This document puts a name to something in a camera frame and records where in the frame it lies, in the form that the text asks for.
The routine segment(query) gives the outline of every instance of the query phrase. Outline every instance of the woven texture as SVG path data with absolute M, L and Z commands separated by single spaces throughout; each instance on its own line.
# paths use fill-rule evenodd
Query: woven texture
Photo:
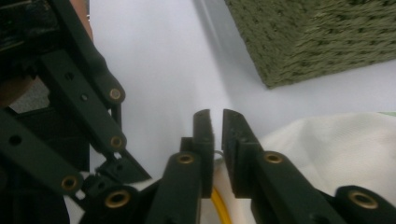
M 269 87 L 396 58 L 396 0 L 226 0 Z

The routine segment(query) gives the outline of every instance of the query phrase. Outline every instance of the yellow object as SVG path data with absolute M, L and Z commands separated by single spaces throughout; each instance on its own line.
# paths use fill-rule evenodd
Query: yellow object
M 231 224 L 232 222 L 230 215 L 228 214 L 227 207 L 225 206 L 224 201 L 221 199 L 221 196 L 219 195 L 219 192 L 216 190 L 216 188 L 213 188 L 211 199 L 216 207 L 216 210 L 218 211 L 221 224 Z

